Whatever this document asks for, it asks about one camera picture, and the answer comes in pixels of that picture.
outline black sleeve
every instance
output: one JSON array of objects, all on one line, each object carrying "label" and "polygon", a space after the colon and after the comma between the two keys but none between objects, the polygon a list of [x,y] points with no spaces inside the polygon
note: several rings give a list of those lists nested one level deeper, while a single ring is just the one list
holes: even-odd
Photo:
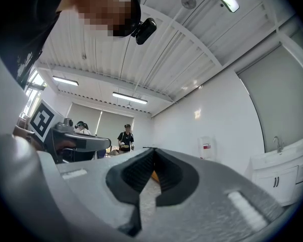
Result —
[{"label": "black sleeve", "polygon": [[121,141],[122,139],[122,133],[120,133],[120,135],[118,136],[118,141]]}]

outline black shirt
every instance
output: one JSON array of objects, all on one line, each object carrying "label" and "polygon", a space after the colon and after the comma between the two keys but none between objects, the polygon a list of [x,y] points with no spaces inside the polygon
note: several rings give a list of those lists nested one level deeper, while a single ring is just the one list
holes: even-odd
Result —
[{"label": "black shirt", "polygon": [[131,133],[126,134],[126,132],[122,132],[118,136],[118,140],[122,143],[125,143],[125,145],[128,145],[128,148],[121,147],[121,151],[130,151],[130,143],[133,143],[133,135]]},{"label": "black shirt", "polygon": [[0,8],[0,58],[22,88],[55,25],[61,0],[5,0]]}]

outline black cap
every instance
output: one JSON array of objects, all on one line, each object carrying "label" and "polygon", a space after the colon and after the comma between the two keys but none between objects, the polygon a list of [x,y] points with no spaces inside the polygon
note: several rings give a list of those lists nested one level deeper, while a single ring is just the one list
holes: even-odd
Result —
[{"label": "black cap", "polygon": [[133,33],[140,24],[141,8],[140,0],[131,0],[131,17],[125,20],[125,25],[114,31],[113,35],[118,37],[126,37]]}]

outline gray device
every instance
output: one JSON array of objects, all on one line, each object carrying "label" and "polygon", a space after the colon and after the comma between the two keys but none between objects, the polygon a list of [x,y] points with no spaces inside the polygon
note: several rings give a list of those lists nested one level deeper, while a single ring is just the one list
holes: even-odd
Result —
[{"label": "gray device", "polygon": [[[162,194],[141,230],[139,194],[155,171]],[[229,194],[240,193],[266,225],[254,231]],[[46,241],[263,241],[288,215],[232,169],[145,148],[56,165],[23,139],[0,136],[0,196],[29,232]]]}]

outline person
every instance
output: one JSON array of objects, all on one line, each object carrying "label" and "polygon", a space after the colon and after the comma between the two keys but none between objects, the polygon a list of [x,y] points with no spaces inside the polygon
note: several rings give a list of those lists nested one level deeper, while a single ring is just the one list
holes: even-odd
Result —
[{"label": "person", "polygon": [[[101,30],[104,31],[103,34],[107,32],[108,35],[117,37],[130,35],[139,26],[141,17],[140,0],[6,0],[6,2],[9,9],[4,14],[0,13],[0,72],[10,74],[22,89],[25,89],[32,66],[39,58],[61,11],[74,10],[89,29],[96,32]],[[13,93],[14,90],[7,91],[0,99],[7,99],[9,92]],[[31,134],[16,126],[13,135],[26,139]]]},{"label": "person", "polygon": [[83,121],[79,121],[76,126],[74,132],[84,135],[92,135],[89,131],[89,127],[87,123],[84,123]]},{"label": "person", "polygon": [[131,125],[125,125],[125,131],[118,136],[119,154],[130,152],[130,148],[134,149],[133,135],[131,133]]}]

